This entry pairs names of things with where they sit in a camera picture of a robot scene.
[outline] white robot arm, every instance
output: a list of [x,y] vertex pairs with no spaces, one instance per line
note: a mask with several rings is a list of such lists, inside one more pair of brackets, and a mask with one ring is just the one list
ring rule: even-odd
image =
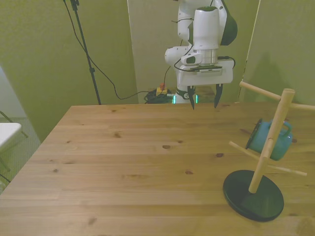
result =
[[234,67],[232,60],[218,60],[218,48],[236,38],[237,24],[223,0],[180,0],[177,22],[178,36],[189,45],[165,53],[177,75],[176,101],[194,107],[194,86],[216,84],[216,107],[222,85],[233,80]]

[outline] white chair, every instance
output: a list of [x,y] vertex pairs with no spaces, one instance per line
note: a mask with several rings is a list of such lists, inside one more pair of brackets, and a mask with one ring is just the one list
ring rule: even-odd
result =
[[[21,127],[19,123],[0,123],[0,152],[21,130]],[[0,163],[3,164],[8,171],[11,171],[1,157]]]

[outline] cable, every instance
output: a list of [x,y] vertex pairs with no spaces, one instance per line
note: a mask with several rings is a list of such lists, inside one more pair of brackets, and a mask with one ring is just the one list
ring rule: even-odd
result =
[[178,22],[184,21],[184,20],[193,20],[193,18],[180,19],[178,21],[171,21],[171,22],[178,23]]
[[159,94],[157,96],[157,90],[153,90],[149,92],[145,97],[144,100],[146,101],[145,104],[163,104],[163,103],[171,103],[173,97],[167,96],[167,94]]
[[233,61],[234,61],[234,66],[233,66],[233,69],[234,69],[234,67],[236,66],[236,61],[235,61],[235,59],[234,58],[232,58],[232,57],[230,57],[230,56],[219,56],[218,57],[218,60],[227,60],[227,59],[232,59]]
[[[79,42],[81,48],[83,49],[83,51],[86,52],[86,50],[84,49],[84,47],[83,47],[81,41],[80,41],[79,38],[78,38],[78,35],[77,35],[76,31],[75,31],[74,23],[73,23],[73,20],[72,20],[72,17],[71,17],[69,8],[68,8],[68,6],[67,6],[65,0],[63,0],[63,2],[64,2],[65,7],[66,7],[66,9],[67,9],[67,12],[68,12],[68,15],[69,15],[71,24],[72,24],[72,28],[73,28],[74,35],[75,35],[77,41]],[[131,96],[128,96],[128,97],[122,97],[122,98],[119,97],[119,95],[117,94],[117,91],[116,91],[116,86],[115,86],[115,84],[113,83],[113,81],[94,63],[94,61],[92,60],[92,58],[90,57],[90,55],[88,55],[88,56],[89,56],[89,59],[91,60],[92,64],[93,64],[93,65],[108,79],[108,81],[113,85],[114,91],[115,91],[115,95],[116,95],[117,98],[119,98],[120,100],[124,100],[124,99],[131,98],[131,97],[133,97],[133,96],[135,96],[135,95],[138,95],[139,93],[142,93],[142,92],[149,92],[149,91],[140,91],[140,92],[137,92],[137,93],[135,93],[135,94],[133,94],[133,95],[131,95]]]
[[2,174],[0,174],[0,176],[2,177],[2,178],[4,178],[6,181],[8,181],[9,183],[11,183],[11,181],[10,180],[8,180],[5,176],[3,176]]
[[[191,48],[188,50],[188,52],[185,53],[184,56],[186,56],[186,55],[191,51],[192,48],[193,48],[193,45],[192,45]],[[180,61],[181,59],[182,59],[182,58],[179,58],[179,60],[174,64],[174,67],[175,67],[176,69],[178,69],[178,70],[181,70],[181,71],[193,72],[193,71],[191,71],[191,70],[183,70],[183,69],[180,69],[180,68],[178,68],[178,67],[176,66],[176,64],[179,63],[179,61]]]

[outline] wooden table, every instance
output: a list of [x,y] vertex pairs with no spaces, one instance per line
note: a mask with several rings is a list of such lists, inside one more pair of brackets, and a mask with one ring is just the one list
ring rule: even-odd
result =
[[257,223],[226,203],[225,177],[256,162],[245,146],[277,104],[71,107],[0,196],[1,236],[315,236],[315,114],[293,111],[295,143],[268,169],[279,218]]

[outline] yellow object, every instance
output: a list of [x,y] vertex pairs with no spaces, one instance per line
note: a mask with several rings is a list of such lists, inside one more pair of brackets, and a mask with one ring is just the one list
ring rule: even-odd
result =
[[164,90],[157,88],[157,96],[159,96],[160,94],[167,94],[167,88],[165,88]]
[[157,96],[160,94],[167,94],[167,87],[165,87],[164,83],[161,83],[159,87],[157,87]]

